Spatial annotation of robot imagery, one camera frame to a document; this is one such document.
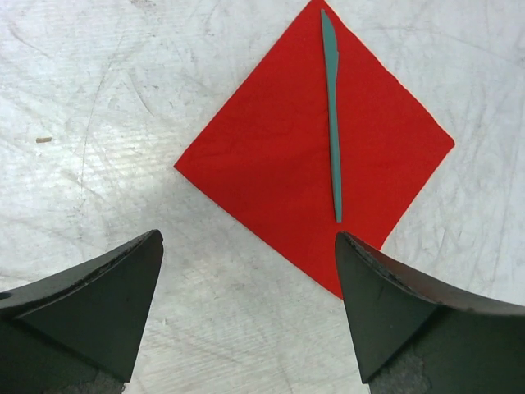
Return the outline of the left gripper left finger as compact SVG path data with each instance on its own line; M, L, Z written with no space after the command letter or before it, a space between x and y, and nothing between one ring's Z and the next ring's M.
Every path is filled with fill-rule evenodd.
M144 234L1 294L3 393L121 393L130 382L162 266Z

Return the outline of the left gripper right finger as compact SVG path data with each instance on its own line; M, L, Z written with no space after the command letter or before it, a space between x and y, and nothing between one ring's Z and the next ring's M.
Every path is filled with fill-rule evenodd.
M521 393L524 308L451 286L347 232L336 267L372 393Z

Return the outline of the red paper napkin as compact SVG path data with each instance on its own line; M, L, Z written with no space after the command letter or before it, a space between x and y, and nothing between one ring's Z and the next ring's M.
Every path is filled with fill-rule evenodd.
M340 54L343 219L331 192L322 15ZM323 1L311 1L176 162L213 202L336 296L335 238L380 248L454 140Z

